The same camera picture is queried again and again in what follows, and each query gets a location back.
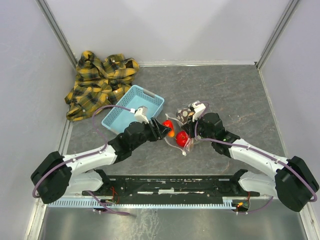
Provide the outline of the red fake apple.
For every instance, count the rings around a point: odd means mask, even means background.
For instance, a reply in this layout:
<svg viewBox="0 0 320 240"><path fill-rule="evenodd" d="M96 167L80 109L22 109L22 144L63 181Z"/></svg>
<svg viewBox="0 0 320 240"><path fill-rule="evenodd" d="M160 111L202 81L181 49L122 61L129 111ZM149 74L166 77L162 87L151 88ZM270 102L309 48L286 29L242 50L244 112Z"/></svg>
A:
<svg viewBox="0 0 320 240"><path fill-rule="evenodd" d="M177 135L176 135L176 143L178 146L180 147L185 147L188 140L189 140L189 136L185 131L180 131Z"/></svg>

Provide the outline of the dark purple fake fruit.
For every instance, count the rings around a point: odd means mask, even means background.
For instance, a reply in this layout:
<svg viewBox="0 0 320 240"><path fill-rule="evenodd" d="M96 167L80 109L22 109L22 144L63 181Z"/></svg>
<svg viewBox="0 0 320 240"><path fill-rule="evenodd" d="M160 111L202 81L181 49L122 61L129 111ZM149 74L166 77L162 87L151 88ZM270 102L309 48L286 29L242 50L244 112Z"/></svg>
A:
<svg viewBox="0 0 320 240"><path fill-rule="evenodd" d="M188 118L192 116L194 112L189 108L181 108L176 113L176 118L182 123L185 124L188 121Z"/></svg>

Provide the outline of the clear polka dot zip bag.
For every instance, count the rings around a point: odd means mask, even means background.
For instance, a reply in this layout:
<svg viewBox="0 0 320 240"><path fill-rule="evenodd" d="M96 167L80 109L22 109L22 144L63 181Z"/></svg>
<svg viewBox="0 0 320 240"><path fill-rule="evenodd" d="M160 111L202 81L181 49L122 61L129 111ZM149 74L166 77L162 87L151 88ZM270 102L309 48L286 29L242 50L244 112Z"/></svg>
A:
<svg viewBox="0 0 320 240"><path fill-rule="evenodd" d="M172 148L178 149L186 156L194 146L194 139L182 129L187 123L188 117L193 117L194 111L190 107L178 109L176 114L166 113L163 124L171 128L171 131L164 138L165 142Z"/></svg>

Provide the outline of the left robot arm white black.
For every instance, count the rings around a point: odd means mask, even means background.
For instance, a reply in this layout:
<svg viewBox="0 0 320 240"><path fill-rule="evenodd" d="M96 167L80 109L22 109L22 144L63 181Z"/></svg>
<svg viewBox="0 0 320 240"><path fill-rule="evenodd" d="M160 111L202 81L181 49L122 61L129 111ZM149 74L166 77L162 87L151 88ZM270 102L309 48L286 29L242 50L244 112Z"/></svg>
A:
<svg viewBox="0 0 320 240"><path fill-rule="evenodd" d="M65 156L51 152L30 176L34 184L32 195L44 204L51 204L66 193L96 191L106 195L111 183L94 169L122 162L142 144L162 140L170 131L153 117L148 123L131 122L124 132L96 149Z"/></svg>

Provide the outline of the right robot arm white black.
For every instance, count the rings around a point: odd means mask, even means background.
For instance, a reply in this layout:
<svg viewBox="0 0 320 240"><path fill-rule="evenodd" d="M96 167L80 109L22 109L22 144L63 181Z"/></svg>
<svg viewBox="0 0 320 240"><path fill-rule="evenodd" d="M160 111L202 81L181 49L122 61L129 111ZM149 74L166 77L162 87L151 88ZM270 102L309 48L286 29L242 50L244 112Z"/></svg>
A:
<svg viewBox="0 0 320 240"><path fill-rule="evenodd" d="M294 156L286 158L257 148L238 135L226 130L217 113L183 111L177 114L182 129L199 141L209 141L220 155L246 163L260 173L242 169L235 173L229 183L231 193L236 196L244 192L256 192L278 198L288 209L300 212L309 202L316 202L318 182L305 161Z"/></svg>

